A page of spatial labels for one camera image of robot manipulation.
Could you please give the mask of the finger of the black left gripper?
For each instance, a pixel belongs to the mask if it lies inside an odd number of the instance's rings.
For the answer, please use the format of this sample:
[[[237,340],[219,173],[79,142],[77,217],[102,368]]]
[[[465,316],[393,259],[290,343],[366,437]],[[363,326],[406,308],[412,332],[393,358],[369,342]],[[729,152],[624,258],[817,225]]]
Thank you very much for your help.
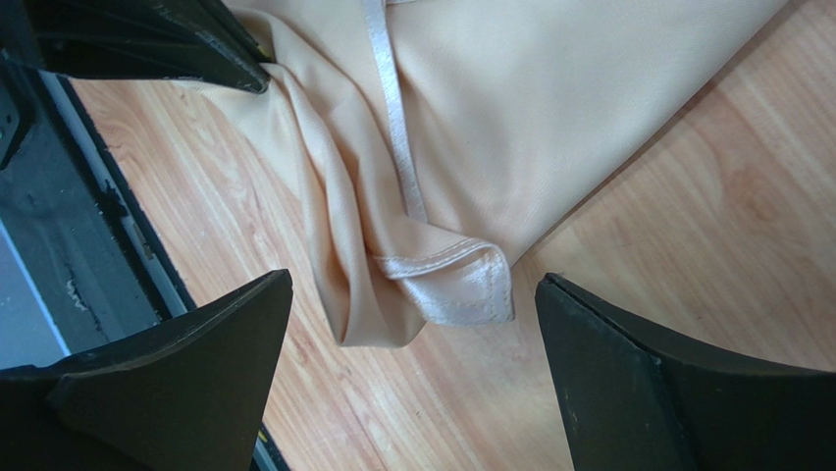
[[[26,66],[77,79],[196,80],[260,94],[269,60],[221,1],[28,1]]]

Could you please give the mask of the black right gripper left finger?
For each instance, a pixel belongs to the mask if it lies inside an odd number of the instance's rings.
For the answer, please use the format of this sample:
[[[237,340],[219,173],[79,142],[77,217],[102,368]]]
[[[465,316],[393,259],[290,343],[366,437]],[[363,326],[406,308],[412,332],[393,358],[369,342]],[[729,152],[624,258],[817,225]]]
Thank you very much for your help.
[[[293,298],[274,270],[161,324],[1,373],[5,470],[283,470],[263,426]]]

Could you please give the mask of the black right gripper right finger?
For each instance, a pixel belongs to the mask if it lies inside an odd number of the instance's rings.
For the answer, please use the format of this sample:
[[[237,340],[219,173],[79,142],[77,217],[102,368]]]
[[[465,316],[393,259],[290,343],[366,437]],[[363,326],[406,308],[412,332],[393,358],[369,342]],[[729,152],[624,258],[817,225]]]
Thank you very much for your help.
[[[696,340],[558,274],[538,320],[578,470],[831,470],[835,376]]]

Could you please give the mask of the beige cloth napkin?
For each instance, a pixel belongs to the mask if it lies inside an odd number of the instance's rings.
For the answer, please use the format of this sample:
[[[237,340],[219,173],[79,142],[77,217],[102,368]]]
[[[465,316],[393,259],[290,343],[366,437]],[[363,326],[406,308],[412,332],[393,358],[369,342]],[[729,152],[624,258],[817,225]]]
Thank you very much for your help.
[[[511,266],[778,1],[233,1],[267,89],[199,91],[299,199],[342,346],[514,317]]]

